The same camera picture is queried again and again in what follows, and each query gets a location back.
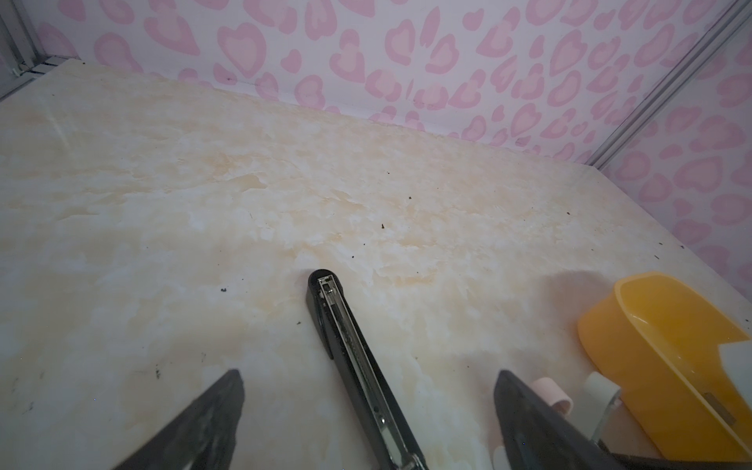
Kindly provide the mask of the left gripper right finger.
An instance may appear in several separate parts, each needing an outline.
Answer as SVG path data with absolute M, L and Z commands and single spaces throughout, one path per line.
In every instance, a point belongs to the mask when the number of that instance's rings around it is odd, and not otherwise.
M 493 389 L 503 447 L 511 469 L 620 469 L 509 370 Z

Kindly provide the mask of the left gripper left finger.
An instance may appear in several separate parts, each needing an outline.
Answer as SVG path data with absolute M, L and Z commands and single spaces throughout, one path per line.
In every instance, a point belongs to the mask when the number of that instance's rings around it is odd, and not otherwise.
M 241 374 L 231 369 L 117 468 L 229 468 L 244 401 Z

